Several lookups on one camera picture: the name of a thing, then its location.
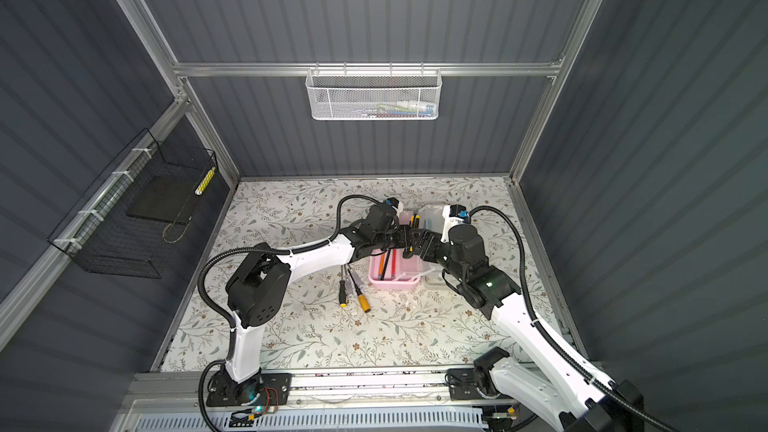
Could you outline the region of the small yellow black screwdriver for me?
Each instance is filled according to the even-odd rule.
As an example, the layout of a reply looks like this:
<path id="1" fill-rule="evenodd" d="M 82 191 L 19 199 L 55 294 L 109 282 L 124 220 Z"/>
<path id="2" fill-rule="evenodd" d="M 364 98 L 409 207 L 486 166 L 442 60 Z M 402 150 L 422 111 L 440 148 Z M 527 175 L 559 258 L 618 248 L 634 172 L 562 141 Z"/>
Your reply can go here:
<path id="1" fill-rule="evenodd" d="M 346 290 L 346 282 L 344 279 L 339 281 L 338 301 L 339 301 L 339 305 L 342 308 L 345 308 L 347 306 L 347 290 Z"/>

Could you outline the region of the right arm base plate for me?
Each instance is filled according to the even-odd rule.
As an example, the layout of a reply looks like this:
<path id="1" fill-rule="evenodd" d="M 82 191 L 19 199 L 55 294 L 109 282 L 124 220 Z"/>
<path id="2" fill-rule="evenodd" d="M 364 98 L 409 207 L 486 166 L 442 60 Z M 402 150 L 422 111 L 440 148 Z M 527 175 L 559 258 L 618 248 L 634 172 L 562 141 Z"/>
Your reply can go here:
<path id="1" fill-rule="evenodd" d="M 509 396 L 502 393 L 482 392 L 472 368 L 449 368 L 445 372 L 444 381 L 453 401 L 509 399 Z"/>

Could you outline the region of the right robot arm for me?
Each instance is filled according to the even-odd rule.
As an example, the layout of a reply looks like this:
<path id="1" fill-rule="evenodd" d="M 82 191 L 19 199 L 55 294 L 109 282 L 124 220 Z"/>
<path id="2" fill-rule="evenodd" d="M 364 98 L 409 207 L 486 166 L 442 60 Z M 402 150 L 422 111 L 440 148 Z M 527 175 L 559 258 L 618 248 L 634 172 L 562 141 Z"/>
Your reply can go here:
<path id="1" fill-rule="evenodd" d="M 631 411 L 644 405 L 637 388 L 624 381 L 601 391 L 611 378 L 533 316 L 521 287 L 491 265 L 474 226 L 459 224 L 447 234 L 405 226 L 403 234 L 406 255 L 436 263 L 457 279 L 457 292 L 508 333 L 540 370 L 534 374 L 494 348 L 474 363 L 483 394 L 516 399 L 556 431 L 644 430 L 643 420 Z"/>

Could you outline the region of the small grey screwdriver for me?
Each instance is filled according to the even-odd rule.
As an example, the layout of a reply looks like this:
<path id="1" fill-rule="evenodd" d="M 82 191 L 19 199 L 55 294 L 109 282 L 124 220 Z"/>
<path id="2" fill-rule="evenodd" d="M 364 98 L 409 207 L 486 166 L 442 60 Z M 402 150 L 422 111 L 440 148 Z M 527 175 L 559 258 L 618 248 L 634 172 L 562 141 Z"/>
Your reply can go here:
<path id="1" fill-rule="evenodd" d="M 353 274 L 352 269 L 350 267 L 347 267 L 347 275 L 350 278 L 350 281 L 352 283 L 352 286 L 353 286 L 353 289 L 354 289 L 355 293 L 359 295 L 360 288 L 359 288 L 358 283 L 357 283 L 357 281 L 355 279 L 355 275 Z"/>

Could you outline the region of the yellow black utility knife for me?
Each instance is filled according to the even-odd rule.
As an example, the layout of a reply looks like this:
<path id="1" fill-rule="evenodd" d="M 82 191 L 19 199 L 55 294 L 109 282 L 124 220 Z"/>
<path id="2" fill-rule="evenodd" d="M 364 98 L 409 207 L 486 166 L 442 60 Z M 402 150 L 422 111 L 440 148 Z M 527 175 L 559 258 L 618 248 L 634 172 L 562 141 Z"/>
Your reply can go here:
<path id="1" fill-rule="evenodd" d="M 410 255 L 415 253 L 415 248 L 419 241 L 419 223 L 420 215 L 418 213 L 414 213 L 409 222 L 410 229 L 408 234 L 408 252 Z"/>

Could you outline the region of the orange black pencil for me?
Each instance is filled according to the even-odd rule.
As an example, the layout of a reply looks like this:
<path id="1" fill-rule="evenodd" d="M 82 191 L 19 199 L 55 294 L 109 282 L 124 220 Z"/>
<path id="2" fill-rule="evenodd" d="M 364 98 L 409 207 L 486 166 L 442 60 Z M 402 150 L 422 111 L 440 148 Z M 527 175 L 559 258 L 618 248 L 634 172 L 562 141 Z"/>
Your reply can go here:
<path id="1" fill-rule="evenodd" d="M 396 263 L 396 253 L 394 250 L 390 250 L 387 254 L 387 258 L 385 260 L 386 266 L 384 269 L 384 280 L 392 280 L 394 275 L 394 266 Z"/>

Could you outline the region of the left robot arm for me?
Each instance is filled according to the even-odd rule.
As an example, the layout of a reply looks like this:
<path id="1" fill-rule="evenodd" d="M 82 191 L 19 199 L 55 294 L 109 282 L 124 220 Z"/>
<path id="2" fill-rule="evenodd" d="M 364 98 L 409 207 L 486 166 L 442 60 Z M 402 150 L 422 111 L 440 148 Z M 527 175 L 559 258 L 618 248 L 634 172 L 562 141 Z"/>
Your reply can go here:
<path id="1" fill-rule="evenodd" d="M 266 243 L 233 248 L 215 255 L 197 278 L 203 302 L 228 324 L 229 346 L 220 370 L 209 382 L 213 404 L 255 404 L 266 397 L 261 378 L 260 350 L 266 324 L 279 312 L 290 284 L 335 266 L 347 266 L 403 245 L 395 198 L 382 201 L 360 194 L 337 204 L 333 233 L 326 239 L 294 248 L 278 249 Z M 206 277 L 225 258 L 242 255 L 243 261 L 226 285 L 226 304 L 219 305 L 206 290 Z"/>

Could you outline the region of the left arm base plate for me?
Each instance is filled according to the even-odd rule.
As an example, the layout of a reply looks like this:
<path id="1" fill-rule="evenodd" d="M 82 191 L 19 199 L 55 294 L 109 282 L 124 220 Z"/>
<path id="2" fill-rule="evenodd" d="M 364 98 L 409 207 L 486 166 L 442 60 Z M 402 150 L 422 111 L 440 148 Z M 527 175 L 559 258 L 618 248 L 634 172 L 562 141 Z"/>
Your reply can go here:
<path id="1" fill-rule="evenodd" d="M 282 406 L 287 403 L 292 379 L 289 373 L 259 373 L 237 383 L 222 369 L 204 382 L 202 398 L 208 407 Z"/>

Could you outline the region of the pink plastic tool box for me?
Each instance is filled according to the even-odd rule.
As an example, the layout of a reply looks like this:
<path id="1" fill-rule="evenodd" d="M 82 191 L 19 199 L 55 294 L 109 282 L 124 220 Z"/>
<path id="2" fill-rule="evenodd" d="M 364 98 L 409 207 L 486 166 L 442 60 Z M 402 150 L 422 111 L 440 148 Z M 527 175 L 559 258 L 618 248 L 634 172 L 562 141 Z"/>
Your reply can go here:
<path id="1" fill-rule="evenodd" d="M 452 261 L 450 229 L 469 223 L 467 208 L 459 204 L 427 204 L 402 212 L 395 247 L 387 252 L 374 250 L 370 284 L 380 290 L 409 291 L 430 274 L 440 276 Z"/>

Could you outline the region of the orange handled screwdriver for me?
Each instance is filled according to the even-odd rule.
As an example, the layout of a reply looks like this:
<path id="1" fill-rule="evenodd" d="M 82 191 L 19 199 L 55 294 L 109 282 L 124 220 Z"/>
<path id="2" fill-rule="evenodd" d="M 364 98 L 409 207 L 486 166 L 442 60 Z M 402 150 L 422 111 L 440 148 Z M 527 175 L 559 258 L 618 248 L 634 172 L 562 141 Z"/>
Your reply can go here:
<path id="1" fill-rule="evenodd" d="M 363 291 L 362 291 L 362 288 L 360 287 L 360 284 L 359 284 L 359 283 L 358 283 L 358 286 L 359 286 L 359 288 L 360 288 L 360 293 L 359 293 L 359 295 L 358 295 L 358 294 L 356 294 L 356 293 L 355 293 L 355 294 L 356 294 L 356 296 L 357 296 L 357 299 L 358 299 L 359 305 L 360 305 L 360 307 L 361 307 L 361 309 L 363 310 L 363 312 L 364 312 L 364 313 L 369 313 L 369 312 L 371 311 L 371 307 L 370 307 L 370 304 L 369 304 L 369 302 L 368 302 L 368 300 L 367 300 L 366 296 L 364 295 L 364 293 L 363 293 Z"/>

